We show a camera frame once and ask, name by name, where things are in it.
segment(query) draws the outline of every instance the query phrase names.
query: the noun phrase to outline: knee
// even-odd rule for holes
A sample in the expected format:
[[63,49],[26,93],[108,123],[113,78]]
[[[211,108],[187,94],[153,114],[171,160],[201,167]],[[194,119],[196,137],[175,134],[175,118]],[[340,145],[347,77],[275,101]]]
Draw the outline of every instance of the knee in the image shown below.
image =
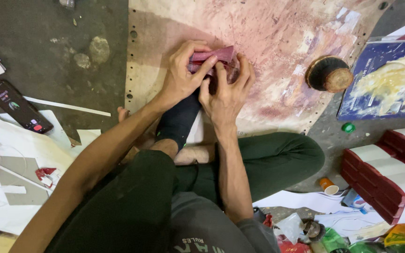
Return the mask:
[[317,173],[324,165],[324,152],[311,137],[297,133],[277,132],[276,138],[285,139],[283,153],[302,161],[310,173]]

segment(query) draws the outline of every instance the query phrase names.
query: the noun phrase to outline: wooden board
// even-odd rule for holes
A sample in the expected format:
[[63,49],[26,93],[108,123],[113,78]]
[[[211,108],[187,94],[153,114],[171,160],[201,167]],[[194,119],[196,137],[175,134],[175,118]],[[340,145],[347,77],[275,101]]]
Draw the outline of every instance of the wooden board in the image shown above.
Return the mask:
[[168,57],[183,41],[206,40],[215,49],[233,45],[255,66],[256,84],[237,118],[239,137],[307,133],[333,95],[308,87],[307,67],[324,55],[338,55],[351,66],[385,11],[379,5],[375,0],[131,0],[126,94],[132,98],[125,105],[135,112],[154,97]]

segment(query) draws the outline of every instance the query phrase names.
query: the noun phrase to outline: paper cup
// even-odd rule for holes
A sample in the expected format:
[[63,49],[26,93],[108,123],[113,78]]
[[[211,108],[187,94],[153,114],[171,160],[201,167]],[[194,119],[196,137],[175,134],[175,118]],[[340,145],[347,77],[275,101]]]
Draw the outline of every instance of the paper cup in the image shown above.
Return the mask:
[[325,177],[319,181],[319,185],[323,188],[324,193],[327,195],[334,195],[338,192],[338,186],[336,186],[329,178]]

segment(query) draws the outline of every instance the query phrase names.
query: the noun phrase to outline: fingernail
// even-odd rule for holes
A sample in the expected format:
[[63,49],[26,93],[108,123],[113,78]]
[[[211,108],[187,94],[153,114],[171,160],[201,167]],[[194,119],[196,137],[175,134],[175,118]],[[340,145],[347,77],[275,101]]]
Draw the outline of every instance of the fingernail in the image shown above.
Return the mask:
[[210,61],[211,64],[216,64],[217,61],[218,61],[218,57],[217,57],[216,55],[212,55],[212,56],[209,58],[209,61]]

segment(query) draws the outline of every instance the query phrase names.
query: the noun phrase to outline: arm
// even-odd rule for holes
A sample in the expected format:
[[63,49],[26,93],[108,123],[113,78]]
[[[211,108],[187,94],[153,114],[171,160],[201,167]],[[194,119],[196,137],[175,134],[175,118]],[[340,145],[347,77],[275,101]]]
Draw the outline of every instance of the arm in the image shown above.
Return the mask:
[[187,71],[194,51],[211,49],[203,41],[188,41],[171,56],[162,90],[138,112],[100,135],[64,173],[56,189],[21,233],[11,253],[43,252],[71,212],[126,155],[133,141],[162,113],[197,89],[215,60],[206,61],[194,75]]
[[215,65],[218,76],[217,93],[210,95],[209,81],[204,80],[199,97],[205,112],[212,120],[218,138],[220,195],[225,213],[233,223],[253,216],[248,176],[239,149],[235,119],[256,76],[252,65],[244,55],[238,54],[237,58],[240,61],[240,75],[237,81],[228,85],[226,70],[222,63],[217,63]]

